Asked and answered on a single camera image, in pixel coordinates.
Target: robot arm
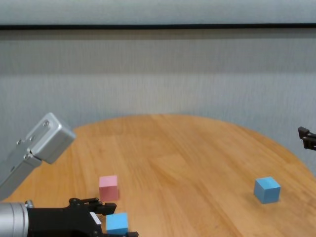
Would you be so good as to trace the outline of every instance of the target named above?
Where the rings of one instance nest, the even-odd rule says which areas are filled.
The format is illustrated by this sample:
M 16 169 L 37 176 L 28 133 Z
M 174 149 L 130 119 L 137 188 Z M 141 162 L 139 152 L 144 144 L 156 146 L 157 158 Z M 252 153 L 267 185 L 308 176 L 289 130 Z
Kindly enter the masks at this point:
M 307 128 L 299 127 L 298 135 L 303 140 L 305 149 L 316 151 L 316 134 L 311 133 Z
M 5 161 L 0 162 L 0 201 L 10 196 L 42 161 L 54 163 L 76 135 L 49 113 L 29 132 Z M 96 214 L 113 214 L 115 203 L 97 198 L 71 198 L 65 208 L 34 208 L 32 201 L 0 203 L 0 237 L 138 237 L 103 234 Z
M 10 196 L 42 161 L 54 163 L 76 135 L 49 113 L 29 132 L 5 161 L 0 162 L 0 201 Z

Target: screw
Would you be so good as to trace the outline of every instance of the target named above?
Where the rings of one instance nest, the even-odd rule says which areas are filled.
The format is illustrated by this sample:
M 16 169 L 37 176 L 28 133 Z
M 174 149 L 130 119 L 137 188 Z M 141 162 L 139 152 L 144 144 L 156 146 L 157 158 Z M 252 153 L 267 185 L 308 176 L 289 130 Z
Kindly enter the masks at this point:
M 34 208 L 32 200 L 27 200 L 25 204 L 27 205 L 28 208 Z
M 29 158 L 32 158 L 32 157 L 33 156 L 31 154 L 26 154 L 26 155 L 23 156 L 24 159 L 29 159 Z

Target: cube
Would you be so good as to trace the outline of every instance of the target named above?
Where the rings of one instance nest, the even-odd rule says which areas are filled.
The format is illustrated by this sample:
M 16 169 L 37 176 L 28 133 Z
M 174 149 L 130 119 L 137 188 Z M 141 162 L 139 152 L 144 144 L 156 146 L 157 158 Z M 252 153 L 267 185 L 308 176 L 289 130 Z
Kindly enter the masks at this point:
M 128 232 L 127 213 L 106 216 L 107 234 L 125 235 Z
M 99 193 L 101 201 L 118 200 L 118 177 L 116 175 L 100 177 Z
M 272 177 L 259 178 L 255 181 L 254 195 L 262 204 L 277 202 L 281 191 L 280 184 Z

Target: wooden table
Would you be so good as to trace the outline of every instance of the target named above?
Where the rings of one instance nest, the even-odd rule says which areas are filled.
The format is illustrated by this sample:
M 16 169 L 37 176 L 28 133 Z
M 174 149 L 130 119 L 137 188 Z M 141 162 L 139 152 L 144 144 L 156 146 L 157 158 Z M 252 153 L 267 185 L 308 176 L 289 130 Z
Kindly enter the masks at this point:
M 315 237 L 316 181 L 290 151 L 231 123 L 180 115 L 116 118 L 76 129 L 54 165 L 35 170 L 7 201 L 37 207 L 98 197 L 118 175 L 117 212 L 140 237 Z M 282 186 L 277 203 L 253 195 L 258 177 Z

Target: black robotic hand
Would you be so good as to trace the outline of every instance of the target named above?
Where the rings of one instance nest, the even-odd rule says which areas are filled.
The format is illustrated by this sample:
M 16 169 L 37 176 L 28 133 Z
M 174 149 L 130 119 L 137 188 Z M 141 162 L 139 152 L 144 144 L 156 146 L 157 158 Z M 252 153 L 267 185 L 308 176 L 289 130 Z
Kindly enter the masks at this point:
M 28 237 L 138 237 L 137 232 L 125 235 L 103 234 L 91 212 L 109 215 L 115 203 L 102 204 L 98 198 L 69 200 L 65 208 L 27 208 L 29 216 Z

